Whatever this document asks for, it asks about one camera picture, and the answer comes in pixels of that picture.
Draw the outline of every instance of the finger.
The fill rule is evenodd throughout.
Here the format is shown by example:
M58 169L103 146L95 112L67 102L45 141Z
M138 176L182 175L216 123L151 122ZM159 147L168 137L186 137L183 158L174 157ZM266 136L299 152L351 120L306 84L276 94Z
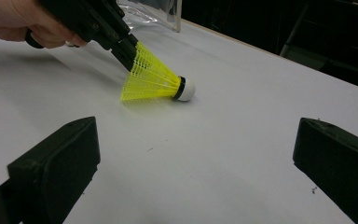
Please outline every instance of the finger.
M44 39L43 36L39 36L34 33L31 33L31 37L34 39L34 41L47 49L54 49L65 44L65 40L49 41Z
M40 13L38 14L38 24L41 24L51 33L61 36L64 40L74 43L78 46L85 46L87 44L80 36L75 32L69 30L62 23L57 21L49 12L40 7Z
M48 42L59 42L63 41L64 38L60 35L55 35L51 31L47 30L44 27L39 25L34 25L29 27L32 30L32 33L38 35L39 37L43 38L45 41Z
M0 39L8 41L24 41L26 27L22 28L6 28L0 27Z

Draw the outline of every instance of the transparent plastic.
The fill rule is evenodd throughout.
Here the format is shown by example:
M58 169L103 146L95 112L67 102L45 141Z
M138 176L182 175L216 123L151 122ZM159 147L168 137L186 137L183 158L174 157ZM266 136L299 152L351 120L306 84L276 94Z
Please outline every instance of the transparent plastic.
M131 29L158 24L180 32L182 0L117 0L117 4Z

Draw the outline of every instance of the white table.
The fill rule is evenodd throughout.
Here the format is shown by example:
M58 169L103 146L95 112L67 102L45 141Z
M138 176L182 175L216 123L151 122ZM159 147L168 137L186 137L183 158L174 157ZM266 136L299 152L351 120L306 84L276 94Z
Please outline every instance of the white table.
M95 116L102 162L65 223L352 223L292 160L300 118L358 135L358 87L188 23L134 31L196 96L122 104L98 44L0 40L0 184L63 124Z

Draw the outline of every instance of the hand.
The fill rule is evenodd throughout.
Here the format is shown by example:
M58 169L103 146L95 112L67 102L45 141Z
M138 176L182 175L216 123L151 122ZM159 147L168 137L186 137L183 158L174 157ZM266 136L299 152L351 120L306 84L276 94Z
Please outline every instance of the hand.
M87 44L50 15L37 0L0 0L0 38L24 41L28 28L33 31L32 38L48 49L62 46L65 41L77 46Z

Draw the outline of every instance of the shuttlecock cork base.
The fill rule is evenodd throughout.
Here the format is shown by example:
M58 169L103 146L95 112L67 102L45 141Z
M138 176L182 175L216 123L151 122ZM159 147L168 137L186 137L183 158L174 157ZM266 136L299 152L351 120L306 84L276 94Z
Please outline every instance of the shuttlecock cork base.
M193 82L177 76L139 41L136 51L133 67L121 92L122 101L155 97L188 101L194 96Z

